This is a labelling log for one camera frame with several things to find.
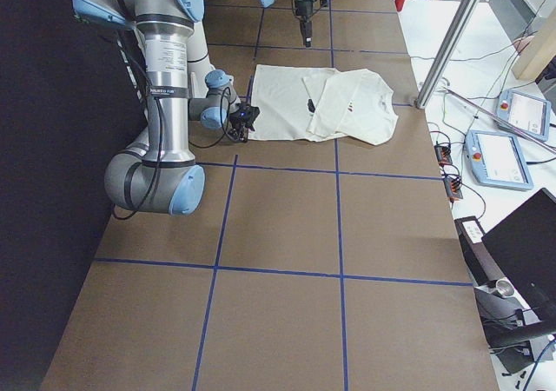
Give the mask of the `white long-sleeve printed shirt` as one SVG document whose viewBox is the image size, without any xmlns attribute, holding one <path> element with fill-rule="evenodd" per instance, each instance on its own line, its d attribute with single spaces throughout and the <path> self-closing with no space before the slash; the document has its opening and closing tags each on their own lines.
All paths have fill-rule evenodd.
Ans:
<svg viewBox="0 0 556 391">
<path fill-rule="evenodd" d="M 394 135 L 394 91 L 368 69 L 299 68 L 259 64 L 251 103 L 260 109 L 258 141 L 323 142 L 351 136 L 380 145 Z"/>
</svg>

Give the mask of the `white central pillar with base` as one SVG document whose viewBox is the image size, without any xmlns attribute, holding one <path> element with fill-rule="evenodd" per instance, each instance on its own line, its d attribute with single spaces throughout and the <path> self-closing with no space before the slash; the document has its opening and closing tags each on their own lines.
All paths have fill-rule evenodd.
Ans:
<svg viewBox="0 0 556 391">
<path fill-rule="evenodd" d="M 188 4 L 186 13 L 194 20 L 194 32 L 187 43 L 189 81 L 193 97 L 201 98 L 208 92 L 205 76 L 215 68 L 210 62 L 202 23 L 205 13 L 204 0 L 186 0 L 186 3 Z"/>
</svg>

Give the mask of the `reacher grabber stick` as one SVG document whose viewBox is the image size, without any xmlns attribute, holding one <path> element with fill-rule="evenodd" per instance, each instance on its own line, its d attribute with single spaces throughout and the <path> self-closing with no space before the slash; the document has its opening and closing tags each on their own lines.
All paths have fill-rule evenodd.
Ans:
<svg viewBox="0 0 556 391">
<path fill-rule="evenodd" d="M 508 121 L 504 120 L 501 117 L 498 117 L 496 114 L 490 112 L 487 109 L 484 109 L 483 107 L 479 106 L 476 103 L 473 103 L 472 101 L 466 99 L 464 96 L 461 96 L 460 94 L 454 92 L 453 90 L 449 89 L 449 88 L 444 88 L 444 90 L 446 91 L 446 93 L 448 93 L 449 95 L 452 95 L 454 97 L 456 97 L 458 100 L 462 101 L 463 103 L 466 103 L 468 105 L 470 105 L 472 108 L 480 111 L 481 113 L 484 113 L 485 115 L 491 117 L 496 123 L 498 124 L 502 124 L 503 126 L 509 128 L 510 130 L 512 130 L 516 135 L 521 136 L 525 139 L 527 139 L 530 142 L 533 142 L 535 144 L 537 144 L 538 146 L 540 146 L 542 149 L 545 149 L 549 152 L 551 152 L 552 154 L 556 153 L 556 150 L 554 147 L 548 145 L 545 142 L 540 141 L 539 139 L 536 139 L 535 137 L 531 136 L 530 134 L 526 133 L 523 129 L 518 128 L 514 125 L 512 125 L 511 123 L 509 123 Z"/>
</svg>

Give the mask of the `teach pendant near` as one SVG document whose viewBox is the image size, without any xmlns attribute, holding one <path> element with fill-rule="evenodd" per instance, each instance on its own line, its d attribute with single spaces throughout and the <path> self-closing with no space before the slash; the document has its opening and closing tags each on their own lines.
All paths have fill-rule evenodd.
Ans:
<svg viewBox="0 0 556 391">
<path fill-rule="evenodd" d="M 516 136 L 505 132 L 469 130 L 465 151 L 479 185 L 527 191 L 533 179 Z"/>
</svg>

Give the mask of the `teach pendant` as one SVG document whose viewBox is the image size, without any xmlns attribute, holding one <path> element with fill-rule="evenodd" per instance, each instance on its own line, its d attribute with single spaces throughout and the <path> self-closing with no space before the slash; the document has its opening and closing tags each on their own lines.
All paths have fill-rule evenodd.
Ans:
<svg viewBox="0 0 556 391">
<path fill-rule="evenodd" d="M 546 99 L 506 89 L 499 96 L 496 115 L 535 139 L 547 142 L 551 111 L 552 105 Z"/>
<path fill-rule="evenodd" d="M 516 136 L 505 132 L 469 130 L 465 151 L 479 185 L 527 191 L 533 179 Z"/>
</svg>

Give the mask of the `wooden beam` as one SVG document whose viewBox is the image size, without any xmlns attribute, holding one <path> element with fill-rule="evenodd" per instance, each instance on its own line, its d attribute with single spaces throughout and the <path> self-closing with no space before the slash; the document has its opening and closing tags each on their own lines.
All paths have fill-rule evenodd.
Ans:
<svg viewBox="0 0 556 391">
<path fill-rule="evenodd" d="M 520 52 L 513 74 L 520 80 L 533 81 L 555 57 L 555 0 L 528 0 L 538 10 L 539 29 Z"/>
</svg>

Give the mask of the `teach pendant far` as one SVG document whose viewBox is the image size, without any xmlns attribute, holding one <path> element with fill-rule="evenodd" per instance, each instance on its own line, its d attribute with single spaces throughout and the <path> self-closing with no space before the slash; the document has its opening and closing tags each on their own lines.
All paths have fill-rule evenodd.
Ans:
<svg viewBox="0 0 556 391">
<path fill-rule="evenodd" d="M 499 96 L 496 115 L 535 139 L 547 142 L 551 111 L 552 105 L 546 99 L 506 89 Z"/>
</svg>

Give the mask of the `black box with label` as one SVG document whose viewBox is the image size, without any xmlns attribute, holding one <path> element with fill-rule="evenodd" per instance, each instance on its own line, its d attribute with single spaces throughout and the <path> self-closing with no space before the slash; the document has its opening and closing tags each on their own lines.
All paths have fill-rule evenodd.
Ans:
<svg viewBox="0 0 556 391">
<path fill-rule="evenodd" d="M 479 220 L 474 216 L 468 216 L 455 219 L 454 224 L 464 260 L 476 285 L 487 290 L 487 283 L 489 281 L 507 279 L 499 265 L 487 251 L 487 247 L 483 242 L 483 236 L 486 233 Z"/>
</svg>

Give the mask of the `black laptop monitor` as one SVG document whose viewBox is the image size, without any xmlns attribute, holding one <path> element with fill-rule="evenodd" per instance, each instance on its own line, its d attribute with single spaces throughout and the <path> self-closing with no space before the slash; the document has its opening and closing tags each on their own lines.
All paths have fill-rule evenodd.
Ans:
<svg viewBox="0 0 556 391">
<path fill-rule="evenodd" d="M 555 318 L 555 195 L 540 189 L 482 238 L 541 320 Z"/>
</svg>

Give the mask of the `metal cup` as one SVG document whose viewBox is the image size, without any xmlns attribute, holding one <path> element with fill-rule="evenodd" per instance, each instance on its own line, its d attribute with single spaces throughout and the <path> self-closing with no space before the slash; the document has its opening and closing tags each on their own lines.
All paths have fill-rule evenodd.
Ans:
<svg viewBox="0 0 556 391">
<path fill-rule="evenodd" d="M 486 284 L 487 292 L 501 299 L 507 299 L 515 294 L 514 286 L 507 279 L 491 280 Z"/>
</svg>

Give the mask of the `aluminium frame post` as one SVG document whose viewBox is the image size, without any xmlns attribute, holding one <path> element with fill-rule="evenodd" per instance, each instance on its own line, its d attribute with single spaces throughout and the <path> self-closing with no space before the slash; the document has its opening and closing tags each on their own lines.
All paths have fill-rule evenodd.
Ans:
<svg viewBox="0 0 556 391">
<path fill-rule="evenodd" d="M 426 108 L 479 1 L 480 0 L 460 1 L 454 18 L 434 58 L 434 62 L 415 100 L 414 105 L 417 109 Z"/>
</svg>

